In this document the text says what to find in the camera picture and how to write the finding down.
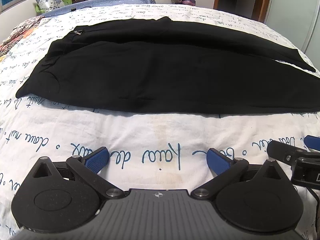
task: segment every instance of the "white wall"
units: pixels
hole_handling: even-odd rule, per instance
[[[271,0],[265,23],[304,51],[315,24],[317,6],[317,0]]]

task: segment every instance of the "blue blanket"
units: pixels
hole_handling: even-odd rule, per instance
[[[65,14],[71,12],[72,8],[76,8],[77,10],[87,7],[99,7],[99,6],[111,6],[118,4],[150,4],[156,3],[155,0],[89,0],[83,1],[75,4],[70,4],[53,11],[44,13],[45,17],[54,17],[61,14]]]

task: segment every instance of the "bedsheet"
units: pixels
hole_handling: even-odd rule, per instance
[[[65,161],[71,155],[84,156],[106,146],[111,159],[100,176],[121,189],[185,188],[190,192],[215,176],[206,164],[210,147],[230,158],[244,157],[250,163],[262,164],[268,157],[266,148],[272,139],[306,148],[303,143],[306,135],[320,136],[319,113],[134,114],[79,108],[34,95],[15,98],[16,91],[47,53],[51,42],[64,37],[77,25],[164,16],[175,21],[233,28],[295,48],[262,23],[187,5],[123,4],[85,8],[43,19],[38,29],[12,48],[0,63],[1,240],[19,231],[10,210],[11,200],[41,156],[49,156],[54,162]],[[300,54],[312,65],[301,51]],[[159,57],[165,57],[165,52],[159,52]],[[308,73],[320,77],[319,71]],[[121,78],[115,78],[121,86]],[[78,86],[90,86],[90,81],[78,80]],[[280,165],[290,177],[290,167]],[[305,188],[297,186],[296,189],[304,202],[297,231],[305,239],[316,239],[316,200]]]

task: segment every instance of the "black trousers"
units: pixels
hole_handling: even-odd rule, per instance
[[[54,41],[16,97],[136,113],[319,111],[320,79],[275,60],[315,71],[296,49],[228,28],[109,21]]]

